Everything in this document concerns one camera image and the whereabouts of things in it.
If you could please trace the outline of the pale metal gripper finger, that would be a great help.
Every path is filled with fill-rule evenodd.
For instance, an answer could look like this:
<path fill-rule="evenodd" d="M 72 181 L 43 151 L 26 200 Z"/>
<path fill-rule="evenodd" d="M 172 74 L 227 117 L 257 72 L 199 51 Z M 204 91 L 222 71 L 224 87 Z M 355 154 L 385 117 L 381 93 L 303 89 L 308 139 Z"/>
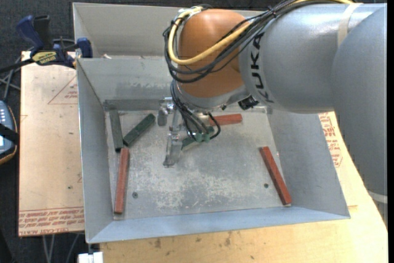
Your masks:
<path fill-rule="evenodd" d="M 173 159 L 172 159 L 172 136 L 168 135 L 167 137 L 167 143 L 166 143 L 166 156 L 163 161 L 163 166 L 164 167 L 170 167 L 173 165 Z"/>
<path fill-rule="evenodd" d="M 171 161 L 172 161 L 172 165 L 175 165 L 176 163 L 179 162 L 180 159 L 180 154 L 182 151 L 182 140 L 180 138 L 180 136 L 174 135 L 172 136 L 172 140 L 171 140 Z"/>

